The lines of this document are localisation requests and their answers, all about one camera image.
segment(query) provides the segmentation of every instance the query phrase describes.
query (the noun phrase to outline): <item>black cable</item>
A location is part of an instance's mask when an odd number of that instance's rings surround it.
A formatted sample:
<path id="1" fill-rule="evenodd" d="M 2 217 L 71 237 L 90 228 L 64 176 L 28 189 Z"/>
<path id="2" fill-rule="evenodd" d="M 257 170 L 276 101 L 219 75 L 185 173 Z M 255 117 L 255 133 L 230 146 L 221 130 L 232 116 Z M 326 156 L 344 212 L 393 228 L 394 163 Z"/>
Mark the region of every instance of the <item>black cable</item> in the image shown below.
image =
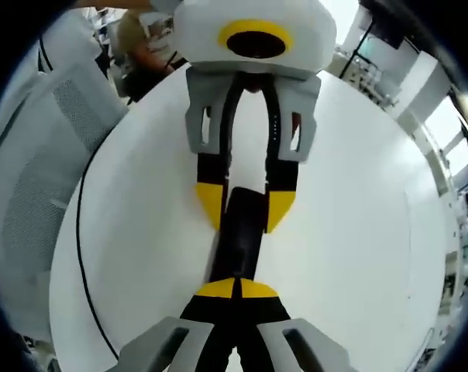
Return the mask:
<path id="1" fill-rule="evenodd" d="M 10 133 L 10 130 L 12 129 L 14 123 L 15 123 L 15 120 L 17 119 L 17 117 L 19 116 L 19 113 L 21 112 L 22 108 L 24 107 L 25 103 L 26 103 L 26 99 L 27 98 L 24 98 L 22 100 L 22 102 L 19 104 L 19 106 L 17 106 L 17 108 L 15 109 L 15 111 L 13 112 L 12 116 L 10 117 L 10 119 L 8 120 L 7 122 L 7 125 L 5 126 L 5 128 L 3 129 L 3 132 L 2 134 L 0 135 L 0 148 L 2 147 L 2 144 L 5 142 L 6 138 L 7 138 L 7 135 Z"/>
<path id="2" fill-rule="evenodd" d="M 93 315 L 93 319 L 95 320 L 96 326 L 98 327 L 98 330 L 100 331 L 100 334 L 103 337 L 103 340 L 107 344 L 108 348 L 112 352 L 113 356 L 119 360 L 119 355 L 115 351 L 114 347 L 110 343 L 110 340 L 108 339 L 105 330 L 102 327 L 102 324 L 100 323 L 100 320 L 98 318 L 98 315 L 96 314 L 95 306 L 93 305 L 93 301 L 91 300 L 91 295 L 89 293 L 89 288 L 88 288 L 88 280 L 86 278 L 86 271 L 84 270 L 84 264 L 82 262 L 82 253 L 81 253 L 81 202 L 82 202 L 82 192 L 84 189 L 84 182 L 86 181 L 86 175 L 88 174 L 89 167 L 91 166 L 91 163 L 93 162 L 93 159 L 95 158 L 95 155 L 98 153 L 100 150 L 100 147 L 102 147 L 102 144 L 105 142 L 105 140 L 110 136 L 110 134 L 113 132 L 113 130 L 117 126 L 114 126 L 102 139 L 102 141 L 96 146 L 94 153 L 90 156 L 88 163 L 86 164 L 86 168 L 84 169 L 84 172 L 81 177 L 81 186 L 79 188 L 79 197 L 77 198 L 77 210 L 76 210 L 76 244 L 77 244 L 77 261 L 79 262 L 79 267 L 81 269 L 81 278 L 82 278 L 82 284 L 84 286 L 84 293 L 86 295 L 86 300 L 88 301 L 89 308 L 91 309 L 91 313 Z"/>
<path id="3" fill-rule="evenodd" d="M 45 59 L 46 64 L 48 65 L 48 68 L 50 69 L 50 71 L 53 71 L 53 66 L 50 62 L 50 59 L 48 58 L 48 54 L 46 54 L 45 43 L 43 42 L 42 36 L 40 36 L 40 49 L 41 53 L 43 54 L 43 58 Z"/>
<path id="4" fill-rule="evenodd" d="M 42 59 L 41 50 L 38 50 L 38 72 L 45 72 Z"/>
<path id="5" fill-rule="evenodd" d="M 163 71 L 164 71 L 164 72 L 167 71 L 167 68 L 170 66 L 170 64 L 171 64 L 172 61 L 174 60 L 175 56 L 177 56 L 177 52 L 174 52 L 174 54 L 172 54 L 172 57 L 169 58 L 169 60 L 168 60 L 167 63 L 165 64 L 165 67 L 163 68 Z"/>

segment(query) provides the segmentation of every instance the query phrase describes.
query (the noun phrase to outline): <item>person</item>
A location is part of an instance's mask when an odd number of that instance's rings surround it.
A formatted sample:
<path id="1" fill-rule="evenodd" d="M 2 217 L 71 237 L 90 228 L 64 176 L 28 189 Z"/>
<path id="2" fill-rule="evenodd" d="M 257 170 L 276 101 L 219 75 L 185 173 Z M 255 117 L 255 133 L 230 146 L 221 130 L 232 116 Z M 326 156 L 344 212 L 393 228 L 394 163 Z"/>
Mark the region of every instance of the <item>person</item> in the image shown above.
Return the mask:
<path id="1" fill-rule="evenodd" d="M 149 10 L 128 10 L 117 30 L 120 51 L 127 54 L 132 65 L 124 85 L 135 102 L 185 63 L 181 55 L 170 48 L 172 16 L 157 13 L 159 19 L 148 26 L 147 36 L 139 20 L 146 12 Z"/>

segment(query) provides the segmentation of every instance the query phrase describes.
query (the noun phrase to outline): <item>person's arm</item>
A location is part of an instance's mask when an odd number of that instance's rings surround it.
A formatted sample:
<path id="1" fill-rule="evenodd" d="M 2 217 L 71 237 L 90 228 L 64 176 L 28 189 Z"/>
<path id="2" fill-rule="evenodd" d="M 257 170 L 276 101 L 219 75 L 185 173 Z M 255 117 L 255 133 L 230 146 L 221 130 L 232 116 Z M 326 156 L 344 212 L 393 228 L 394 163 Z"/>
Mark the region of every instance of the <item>person's arm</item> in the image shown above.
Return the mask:
<path id="1" fill-rule="evenodd" d="M 99 8 L 121 8 L 121 9 L 152 9 L 150 0 L 77 0 L 75 8 L 87 8 L 90 6 Z"/>
<path id="2" fill-rule="evenodd" d="M 134 58 L 134 60 L 138 64 L 144 67 L 148 67 L 150 70 L 159 72 L 163 71 L 167 75 L 172 74 L 174 72 L 174 68 L 172 66 L 167 66 L 167 64 L 163 62 L 159 57 L 155 56 L 153 53 L 150 52 L 146 41 L 140 43 L 129 54 L 132 56 L 132 58 Z"/>

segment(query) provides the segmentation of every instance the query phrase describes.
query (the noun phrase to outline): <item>white surface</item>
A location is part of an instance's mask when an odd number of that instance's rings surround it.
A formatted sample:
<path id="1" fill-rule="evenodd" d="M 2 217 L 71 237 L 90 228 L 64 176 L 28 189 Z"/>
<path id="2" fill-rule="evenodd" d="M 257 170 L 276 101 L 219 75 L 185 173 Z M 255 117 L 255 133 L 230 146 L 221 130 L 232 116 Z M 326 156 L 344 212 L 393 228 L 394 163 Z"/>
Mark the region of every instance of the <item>white surface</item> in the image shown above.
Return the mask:
<path id="1" fill-rule="evenodd" d="M 378 107 L 327 73 L 318 129 L 296 201 L 265 236 L 256 279 L 347 348 L 362 372 L 406 370 L 434 325 L 446 237 L 420 150 Z M 194 194 L 196 156 L 184 128 L 184 69 L 123 119 L 89 172 L 81 242 L 90 291 L 117 349 L 179 315 L 205 277 L 214 231 Z M 245 93 L 233 131 L 231 185 L 261 190 L 263 96 Z M 51 329 L 63 372 L 113 365 L 89 312 L 75 246 L 73 198 L 50 285 Z M 238 363 L 229 371 L 240 370 Z"/>

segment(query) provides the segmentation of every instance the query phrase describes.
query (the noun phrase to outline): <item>black circular opening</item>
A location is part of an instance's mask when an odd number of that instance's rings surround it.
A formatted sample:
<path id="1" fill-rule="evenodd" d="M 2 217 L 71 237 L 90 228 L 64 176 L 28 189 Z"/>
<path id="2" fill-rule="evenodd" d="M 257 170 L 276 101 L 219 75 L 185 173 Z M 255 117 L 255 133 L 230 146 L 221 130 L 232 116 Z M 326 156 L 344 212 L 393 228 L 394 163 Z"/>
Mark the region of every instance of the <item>black circular opening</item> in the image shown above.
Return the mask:
<path id="1" fill-rule="evenodd" d="M 232 35 L 227 40 L 227 47 L 238 56 L 256 59 L 277 57 L 286 51 L 284 41 L 261 31 Z"/>

